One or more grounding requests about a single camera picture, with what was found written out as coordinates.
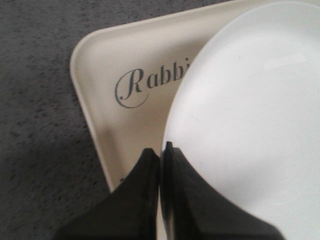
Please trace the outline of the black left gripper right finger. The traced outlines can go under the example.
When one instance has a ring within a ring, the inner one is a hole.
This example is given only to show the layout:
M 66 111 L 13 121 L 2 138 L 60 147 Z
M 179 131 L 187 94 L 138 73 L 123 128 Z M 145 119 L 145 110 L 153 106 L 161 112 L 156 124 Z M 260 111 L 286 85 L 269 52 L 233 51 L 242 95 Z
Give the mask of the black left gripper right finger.
M 213 189 L 169 141 L 162 155 L 161 204 L 170 240 L 280 239 L 273 225 Z

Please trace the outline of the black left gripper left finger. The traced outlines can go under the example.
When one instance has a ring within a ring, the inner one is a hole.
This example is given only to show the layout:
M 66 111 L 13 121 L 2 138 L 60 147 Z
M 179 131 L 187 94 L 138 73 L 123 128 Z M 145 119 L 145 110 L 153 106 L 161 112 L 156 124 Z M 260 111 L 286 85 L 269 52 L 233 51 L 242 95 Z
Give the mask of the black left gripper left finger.
M 160 159 L 145 148 L 124 181 L 101 203 L 61 227 L 56 240 L 154 240 Z

